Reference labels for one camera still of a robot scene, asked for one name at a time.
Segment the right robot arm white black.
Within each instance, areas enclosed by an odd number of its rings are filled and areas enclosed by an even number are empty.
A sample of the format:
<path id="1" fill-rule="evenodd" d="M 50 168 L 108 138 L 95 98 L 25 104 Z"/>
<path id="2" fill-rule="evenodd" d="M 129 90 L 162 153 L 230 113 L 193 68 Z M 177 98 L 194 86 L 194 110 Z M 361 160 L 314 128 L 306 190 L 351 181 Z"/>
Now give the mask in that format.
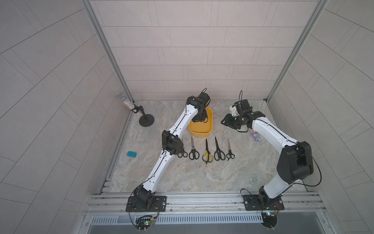
<path id="1" fill-rule="evenodd" d="M 230 106 L 221 124 L 241 131 L 243 126 L 248 130 L 260 133 L 280 153 L 277 173 L 266 185 L 259 189 L 257 203 L 260 208 L 267 208 L 277 202 L 281 195 L 297 180 L 303 180 L 314 173 L 316 164 L 309 143 L 300 142 L 289 137 L 276 127 L 260 111 L 253 111 L 248 100 L 240 100 Z"/>

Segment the large black handled scissors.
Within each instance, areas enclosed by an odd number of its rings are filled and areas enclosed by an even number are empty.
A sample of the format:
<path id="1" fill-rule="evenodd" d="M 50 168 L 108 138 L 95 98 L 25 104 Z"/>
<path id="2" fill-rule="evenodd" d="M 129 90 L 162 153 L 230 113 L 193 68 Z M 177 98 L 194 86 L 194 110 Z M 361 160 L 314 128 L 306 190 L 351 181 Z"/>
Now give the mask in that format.
<path id="1" fill-rule="evenodd" d="M 191 137 L 191 151 L 189 153 L 189 159 L 190 160 L 198 160 L 200 157 L 199 152 L 195 149 L 193 137 Z"/>

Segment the slim black handled scissors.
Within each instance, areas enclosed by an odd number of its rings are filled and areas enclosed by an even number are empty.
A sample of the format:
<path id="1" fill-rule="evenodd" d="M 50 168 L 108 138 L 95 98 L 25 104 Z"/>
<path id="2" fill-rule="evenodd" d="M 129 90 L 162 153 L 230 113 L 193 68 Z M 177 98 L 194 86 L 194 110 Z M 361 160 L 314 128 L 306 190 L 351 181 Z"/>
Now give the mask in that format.
<path id="1" fill-rule="evenodd" d="M 232 153 L 232 150 L 231 150 L 231 145 L 230 145 L 229 139 L 228 139 L 228 153 L 226 154 L 226 158 L 228 160 L 235 158 L 235 155 Z"/>

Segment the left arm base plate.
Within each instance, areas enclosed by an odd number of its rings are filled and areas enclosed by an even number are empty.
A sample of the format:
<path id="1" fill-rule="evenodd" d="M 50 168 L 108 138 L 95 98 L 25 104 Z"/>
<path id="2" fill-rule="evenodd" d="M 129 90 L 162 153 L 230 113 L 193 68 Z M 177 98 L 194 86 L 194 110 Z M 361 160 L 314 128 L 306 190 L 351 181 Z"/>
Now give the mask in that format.
<path id="1" fill-rule="evenodd" d="M 147 201 L 131 196 L 128 199 L 126 212 L 164 212 L 166 210 L 167 196 L 153 196 Z"/>

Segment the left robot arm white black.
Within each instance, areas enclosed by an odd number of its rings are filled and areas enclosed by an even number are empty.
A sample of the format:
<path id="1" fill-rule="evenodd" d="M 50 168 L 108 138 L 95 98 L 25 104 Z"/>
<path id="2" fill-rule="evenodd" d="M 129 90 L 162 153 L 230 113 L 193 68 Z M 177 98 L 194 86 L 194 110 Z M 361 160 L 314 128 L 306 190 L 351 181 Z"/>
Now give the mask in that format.
<path id="1" fill-rule="evenodd" d="M 190 96 L 177 122 L 168 131 L 164 130 L 162 132 L 162 153 L 147 179 L 132 192 L 128 201 L 130 208 L 136 210 L 149 210 L 151 208 L 160 179 L 172 159 L 182 153 L 184 149 L 182 143 L 183 132 L 191 121 L 203 122 L 207 119 L 206 107 L 210 103 L 210 97 L 205 91 L 206 89 L 197 97 Z"/>

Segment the yellow handled scissors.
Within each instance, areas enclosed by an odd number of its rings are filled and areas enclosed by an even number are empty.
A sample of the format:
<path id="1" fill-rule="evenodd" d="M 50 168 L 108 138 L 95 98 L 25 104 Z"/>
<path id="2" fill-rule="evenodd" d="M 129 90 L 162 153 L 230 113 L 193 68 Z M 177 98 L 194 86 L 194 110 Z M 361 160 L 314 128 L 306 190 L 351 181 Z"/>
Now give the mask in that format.
<path id="1" fill-rule="evenodd" d="M 208 148 L 208 141 L 206 139 L 206 152 L 205 154 L 202 156 L 202 160 L 208 164 L 208 163 L 211 163 L 213 162 L 213 155 L 210 153 L 209 151 L 209 148 Z"/>

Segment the small black handled scissors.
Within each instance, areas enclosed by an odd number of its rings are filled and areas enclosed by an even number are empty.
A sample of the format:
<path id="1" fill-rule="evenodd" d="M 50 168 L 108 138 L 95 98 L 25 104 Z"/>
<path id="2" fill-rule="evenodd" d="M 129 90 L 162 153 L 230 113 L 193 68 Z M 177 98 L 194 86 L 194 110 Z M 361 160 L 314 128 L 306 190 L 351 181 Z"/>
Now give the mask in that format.
<path id="1" fill-rule="evenodd" d="M 188 153 L 185 151 L 184 148 L 182 148 L 181 152 L 178 154 L 178 157 L 179 158 L 182 158 L 182 157 L 187 158 L 188 157 Z"/>

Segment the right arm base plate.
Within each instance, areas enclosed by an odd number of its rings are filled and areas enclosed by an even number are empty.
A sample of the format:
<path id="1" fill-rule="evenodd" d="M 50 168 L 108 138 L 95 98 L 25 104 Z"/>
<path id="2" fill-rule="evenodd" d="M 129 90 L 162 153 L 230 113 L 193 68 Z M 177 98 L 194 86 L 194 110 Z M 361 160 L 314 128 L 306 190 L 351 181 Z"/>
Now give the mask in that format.
<path id="1" fill-rule="evenodd" d="M 281 196 L 274 199 L 259 198 L 258 195 L 242 195 L 246 211 L 281 211 L 284 204 Z"/>

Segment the black bladed black scissors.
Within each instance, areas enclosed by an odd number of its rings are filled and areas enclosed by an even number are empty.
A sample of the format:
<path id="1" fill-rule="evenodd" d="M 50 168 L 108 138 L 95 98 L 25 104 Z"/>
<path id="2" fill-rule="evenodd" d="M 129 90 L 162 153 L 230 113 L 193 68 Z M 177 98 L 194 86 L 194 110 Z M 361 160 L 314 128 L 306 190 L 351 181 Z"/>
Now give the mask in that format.
<path id="1" fill-rule="evenodd" d="M 216 145 L 216 151 L 214 152 L 214 159 L 216 161 L 220 161 L 220 160 L 225 160 L 226 159 L 226 155 L 225 153 L 220 149 L 219 147 L 219 144 L 218 144 L 218 140 L 217 138 L 215 137 L 215 145 Z"/>

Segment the yellow plastic storage box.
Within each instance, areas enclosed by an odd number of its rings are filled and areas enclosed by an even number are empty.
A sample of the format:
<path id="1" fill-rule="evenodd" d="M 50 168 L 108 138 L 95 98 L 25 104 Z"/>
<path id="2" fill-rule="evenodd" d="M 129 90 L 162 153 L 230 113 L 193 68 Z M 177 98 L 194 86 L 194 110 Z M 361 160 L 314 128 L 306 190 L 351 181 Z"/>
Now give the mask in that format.
<path id="1" fill-rule="evenodd" d="M 206 108 L 207 118 L 203 122 L 193 122 L 189 124 L 189 131 L 195 137 L 208 137 L 213 129 L 213 111 Z"/>

